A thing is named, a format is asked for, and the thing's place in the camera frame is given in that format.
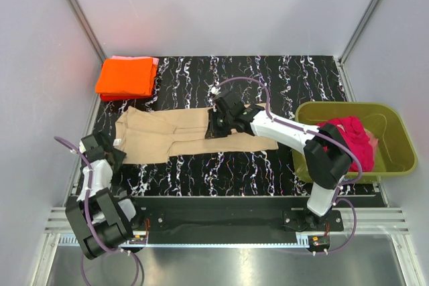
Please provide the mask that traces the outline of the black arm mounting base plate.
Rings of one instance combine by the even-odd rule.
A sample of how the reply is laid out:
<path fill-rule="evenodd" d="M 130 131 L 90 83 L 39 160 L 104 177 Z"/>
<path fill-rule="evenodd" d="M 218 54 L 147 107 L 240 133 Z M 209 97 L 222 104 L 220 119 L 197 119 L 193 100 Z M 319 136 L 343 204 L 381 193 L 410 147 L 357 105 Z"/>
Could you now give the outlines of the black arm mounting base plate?
<path fill-rule="evenodd" d="M 300 234 L 343 232 L 338 210 L 311 214 L 305 197 L 137 197 L 135 231 L 151 247 L 306 247 Z"/>

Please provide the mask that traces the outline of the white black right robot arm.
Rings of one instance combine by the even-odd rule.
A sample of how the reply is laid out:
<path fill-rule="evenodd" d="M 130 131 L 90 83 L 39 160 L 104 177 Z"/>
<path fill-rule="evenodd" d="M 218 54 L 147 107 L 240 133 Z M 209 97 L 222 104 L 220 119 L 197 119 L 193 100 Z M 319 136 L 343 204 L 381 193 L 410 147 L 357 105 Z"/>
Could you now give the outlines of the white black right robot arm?
<path fill-rule="evenodd" d="M 256 104 L 245 106 L 230 90 L 214 88 L 212 99 L 206 139 L 246 133 L 273 139 L 304 156 L 313 181 L 310 197 L 303 210 L 285 211 L 284 224 L 296 232 L 326 229 L 340 186 L 353 163 L 351 150 L 339 130 L 328 123 L 317 127 L 287 120 Z"/>

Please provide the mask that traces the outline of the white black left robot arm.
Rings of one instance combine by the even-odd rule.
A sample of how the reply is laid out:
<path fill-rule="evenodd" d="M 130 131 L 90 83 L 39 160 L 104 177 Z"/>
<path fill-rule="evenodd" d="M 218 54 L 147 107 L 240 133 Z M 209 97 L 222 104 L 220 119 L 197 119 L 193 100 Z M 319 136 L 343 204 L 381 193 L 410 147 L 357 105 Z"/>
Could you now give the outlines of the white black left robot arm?
<path fill-rule="evenodd" d="M 83 184 L 79 196 L 69 199 L 65 214 L 84 256 L 92 260 L 130 241 L 145 218 L 130 195 L 117 197 L 110 191 L 126 153 L 108 135 L 83 137 L 76 152 L 83 162 Z"/>

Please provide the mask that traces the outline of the beige t shirt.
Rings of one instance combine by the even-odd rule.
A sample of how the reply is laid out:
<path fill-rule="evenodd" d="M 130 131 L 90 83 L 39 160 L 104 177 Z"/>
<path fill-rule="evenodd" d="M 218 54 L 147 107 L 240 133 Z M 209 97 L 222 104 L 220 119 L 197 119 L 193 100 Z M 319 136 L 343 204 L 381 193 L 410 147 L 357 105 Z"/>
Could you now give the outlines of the beige t shirt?
<path fill-rule="evenodd" d="M 125 164 L 165 163 L 179 155 L 278 149 L 273 139 L 246 133 L 205 139 L 207 127 L 207 108 L 143 112 L 131 106 L 115 123 L 113 147 L 126 153 Z"/>

